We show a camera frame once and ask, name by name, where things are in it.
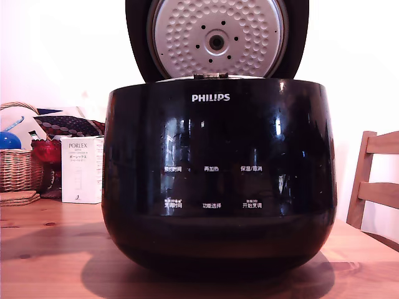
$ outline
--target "chair backrest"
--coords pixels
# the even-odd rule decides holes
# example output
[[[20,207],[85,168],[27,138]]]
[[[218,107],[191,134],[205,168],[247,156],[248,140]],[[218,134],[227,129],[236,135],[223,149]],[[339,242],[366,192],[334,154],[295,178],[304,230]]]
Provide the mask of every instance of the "chair backrest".
[[[347,217],[347,223],[358,229],[366,201],[399,209],[399,184],[368,182],[374,154],[399,154],[399,131],[379,136],[376,132],[363,132]]]

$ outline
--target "open lid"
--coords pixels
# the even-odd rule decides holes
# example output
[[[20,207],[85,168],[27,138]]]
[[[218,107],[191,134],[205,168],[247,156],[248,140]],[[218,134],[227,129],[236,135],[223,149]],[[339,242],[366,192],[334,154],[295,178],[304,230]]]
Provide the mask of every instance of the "open lid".
[[[126,18],[146,82],[210,73],[294,78],[309,0],[126,0]]]

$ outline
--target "white box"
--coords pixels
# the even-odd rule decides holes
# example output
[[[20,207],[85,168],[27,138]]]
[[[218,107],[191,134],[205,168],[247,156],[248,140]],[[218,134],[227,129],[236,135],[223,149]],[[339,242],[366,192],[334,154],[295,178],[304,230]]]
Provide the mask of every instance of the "white box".
[[[100,203],[104,137],[63,137],[60,140],[62,202]]]

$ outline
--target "coaster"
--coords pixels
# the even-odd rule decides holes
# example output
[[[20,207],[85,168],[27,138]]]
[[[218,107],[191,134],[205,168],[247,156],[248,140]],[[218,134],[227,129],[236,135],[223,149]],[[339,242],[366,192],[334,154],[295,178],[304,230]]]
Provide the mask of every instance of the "coaster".
[[[25,206],[40,199],[40,194],[34,194],[31,198],[28,199],[11,199],[10,197],[7,197],[8,199],[5,200],[3,194],[4,193],[0,194],[0,207]]]
[[[0,193],[0,202],[9,201],[11,199],[29,199],[36,194],[36,191],[19,191]]]

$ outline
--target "philips logo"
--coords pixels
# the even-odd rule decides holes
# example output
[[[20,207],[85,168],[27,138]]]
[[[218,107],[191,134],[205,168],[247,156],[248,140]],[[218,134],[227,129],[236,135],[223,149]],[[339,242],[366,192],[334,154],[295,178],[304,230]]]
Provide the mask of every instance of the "philips logo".
[[[192,95],[191,97],[194,102],[219,102],[219,101],[230,101],[230,93],[215,93],[213,95]]]

